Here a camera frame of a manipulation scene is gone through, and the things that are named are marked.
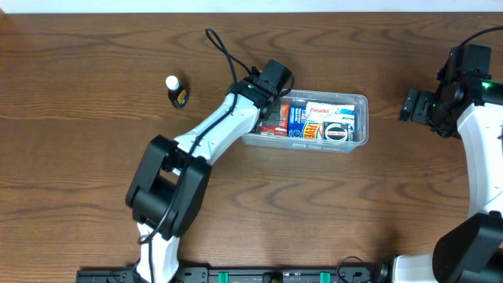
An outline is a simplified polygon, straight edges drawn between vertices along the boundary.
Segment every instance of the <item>plastic container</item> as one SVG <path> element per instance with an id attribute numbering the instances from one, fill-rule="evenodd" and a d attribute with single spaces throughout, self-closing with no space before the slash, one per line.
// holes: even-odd
<path id="1" fill-rule="evenodd" d="M 269 146 L 283 149 L 306 149 L 319 151 L 351 152 L 369 140 L 369 102 L 360 94 L 338 94 L 310 90 L 292 90 L 281 98 L 281 103 L 305 106 L 308 101 L 332 105 L 354 105 L 354 141 L 328 141 L 310 138 L 292 138 L 245 134 L 241 138 L 246 145 Z"/>

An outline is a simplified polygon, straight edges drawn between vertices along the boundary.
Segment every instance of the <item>bottle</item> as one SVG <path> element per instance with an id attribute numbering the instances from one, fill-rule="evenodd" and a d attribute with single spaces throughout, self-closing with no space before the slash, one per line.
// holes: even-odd
<path id="1" fill-rule="evenodd" d="M 180 84 L 180 81 L 174 75 L 166 78 L 167 96 L 175 108 L 182 108 L 189 100 L 187 90 Z"/>

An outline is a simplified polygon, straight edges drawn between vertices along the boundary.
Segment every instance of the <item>wood grain surface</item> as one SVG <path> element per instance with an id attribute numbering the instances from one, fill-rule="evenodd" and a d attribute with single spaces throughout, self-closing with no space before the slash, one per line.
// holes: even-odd
<path id="1" fill-rule="evenodd" d="M 195 127 L 232 81 L 204 36 L 273 58 L 296 89 L 364 94 L 369 142 L 351 154 L 235 142 L 217 161 L 179 258 L 214 266 L 335 266 L 431 252 L 468 211 L 461 141 L 397 121 L 434 90 L 451 47 L 496 13 L 7 15 L 0 33 L 0 282 L 71 282 L 139 257 L 124 199 L 148 142 Z M 501 33 L 491 74 L 503 76 Z M 240 76 L 244 72 L 238 69 Z M 183 109 L 164 79 L 188 81 Z"/>

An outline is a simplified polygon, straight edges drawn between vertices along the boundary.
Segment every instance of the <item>bottle label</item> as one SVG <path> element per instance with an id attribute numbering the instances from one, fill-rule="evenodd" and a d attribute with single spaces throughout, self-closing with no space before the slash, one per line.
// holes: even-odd
<path id="1" fill-rule="evenodd" d="M 178 103 L 179 103 L 180 105 L 184 105 L 184 104 L 185 104 L 185 102 L 187 101 L 187 91 L 182 90 L 182 91 L 180 92 L 180 94 L 178 95 L 177 100 L 178 100 Z"/>

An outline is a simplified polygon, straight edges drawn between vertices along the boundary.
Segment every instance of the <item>white bottle cap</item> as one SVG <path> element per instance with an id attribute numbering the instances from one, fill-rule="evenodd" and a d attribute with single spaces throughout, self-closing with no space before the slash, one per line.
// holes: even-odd
<path id="1" fill-rule="evenodd" d="M 180 82 L 177 77 L 170 75 L 166 78 L 166 86 L 168 89 L 175 91 L 180 87 Z"/>

